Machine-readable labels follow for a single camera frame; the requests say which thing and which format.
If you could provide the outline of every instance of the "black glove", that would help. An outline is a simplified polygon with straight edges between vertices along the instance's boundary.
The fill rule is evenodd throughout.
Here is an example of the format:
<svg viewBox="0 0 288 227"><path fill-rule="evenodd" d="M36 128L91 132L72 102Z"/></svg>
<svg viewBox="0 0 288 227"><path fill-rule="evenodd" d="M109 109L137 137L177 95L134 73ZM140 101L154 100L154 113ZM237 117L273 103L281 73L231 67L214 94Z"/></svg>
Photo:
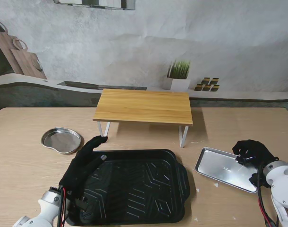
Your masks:
<svg viewBox="0 0 288 227"><path fill-rule="evenodd" d="M242 165L252 164L258 168L260 164L265 167L270 162L277 160L265 145L255 140L238 141L232 150L234 154L239 155L236 161Z"/></svg>
<svg viewBox="0 0 288 227"><path fill-rule="evenodd" d="M108 137L96 136L88 141L71 161L67 171L59 182L66 191L74 191L82 186L88 176L97 168L97 159L94 158L93 149L105 143Z"/></svg>

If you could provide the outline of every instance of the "wooden table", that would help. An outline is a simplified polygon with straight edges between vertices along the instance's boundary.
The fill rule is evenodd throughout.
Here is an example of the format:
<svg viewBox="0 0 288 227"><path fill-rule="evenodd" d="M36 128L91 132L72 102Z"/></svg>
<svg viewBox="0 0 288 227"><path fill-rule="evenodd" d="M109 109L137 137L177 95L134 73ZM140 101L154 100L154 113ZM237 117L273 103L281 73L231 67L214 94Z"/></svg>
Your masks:
<svg viewBox="0 0 288 227"><path fill-rule="evenodd" d="M178 125L180 148L184 147L188 127L193 125L187 92L104 89L93 120L104 136L108 135L110 122ZM104 134L100 122L108 122Z"/></svg>
<svg viewBox="0 0 288 227"><path fill-rule="evenodd" d="M12 226L23 215L37 216L40 213L38 199L50 186L58 186L75 156L45 148L40 144L41 136L53 127L62 126L76 130L87 141L99 134L98 127L93 127L94 112L95 108L5 108L0 111L0 227ZM166 148L185 166L191 194L185 203L183 220L149 225L151 227L263 227L257 194L219 183L198 174L194 168L203 147L232 152L238 140L246 139L264 143L274 156L288 161L287 110L192 108L192 116L195 121L186 139L189 145L184 149L178 147L175 126L122 122L112 124L111 140L98 150ZM271 192L265 188L262 191L265 208L275 219Z"/></svg>

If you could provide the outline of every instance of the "white pot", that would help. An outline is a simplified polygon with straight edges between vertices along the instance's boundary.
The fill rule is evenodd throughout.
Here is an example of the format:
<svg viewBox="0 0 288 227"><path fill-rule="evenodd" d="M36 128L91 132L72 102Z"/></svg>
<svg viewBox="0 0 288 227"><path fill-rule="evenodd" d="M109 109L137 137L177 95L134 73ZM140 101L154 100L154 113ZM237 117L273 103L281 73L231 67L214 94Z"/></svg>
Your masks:
<svg viewBox="0 0 288 227"><path fill-rule="evenodd" d="M190 85L189 79L165 78L164 89L170 91L187 91Z"/></svg>

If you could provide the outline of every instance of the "metal tray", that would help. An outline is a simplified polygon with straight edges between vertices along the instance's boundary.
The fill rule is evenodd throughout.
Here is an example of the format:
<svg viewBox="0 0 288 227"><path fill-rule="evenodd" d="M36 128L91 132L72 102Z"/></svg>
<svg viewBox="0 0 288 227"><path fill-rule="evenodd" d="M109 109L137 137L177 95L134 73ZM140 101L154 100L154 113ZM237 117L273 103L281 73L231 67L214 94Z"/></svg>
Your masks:
<svg viewBox="0 0 288 227"><path fill-rule="evenodd" d="M229 184L246 192L256 193L257 188L249 178L257 173L254 166L243 166L235 159L237 155L224 151L203 148L195 165L195 170L212 179Z"/></svg>
<svg viewBox="0 0 288 227"><path fill-rule="evenodd" d="M68 155L79 148L81 136L71 129L56 127L44 133L41 144L46 148Z"/></svg>
<svg viewBox="0 0 288 227"><path fill-rule="evenodd" d="M190 194L186 169L166 149L96 151L105 162L88 177L77 197L88 210L71 204L72 226L174 223L185 213Z"/></svg>

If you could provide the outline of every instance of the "black plastic tray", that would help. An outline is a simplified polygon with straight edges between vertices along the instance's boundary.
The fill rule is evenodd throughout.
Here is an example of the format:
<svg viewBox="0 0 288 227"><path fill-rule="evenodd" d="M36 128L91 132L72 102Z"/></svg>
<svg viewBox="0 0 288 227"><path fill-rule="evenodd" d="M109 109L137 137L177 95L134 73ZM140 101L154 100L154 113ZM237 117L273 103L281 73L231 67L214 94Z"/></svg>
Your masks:
<svg viewBox="0 0 288 227"><path fill-rule="evenodd" d="M190 187L186 169L166 149L96 151L106 161L79 196L88 210L71 206L73 226L174 223L185 213Z"/></svg>

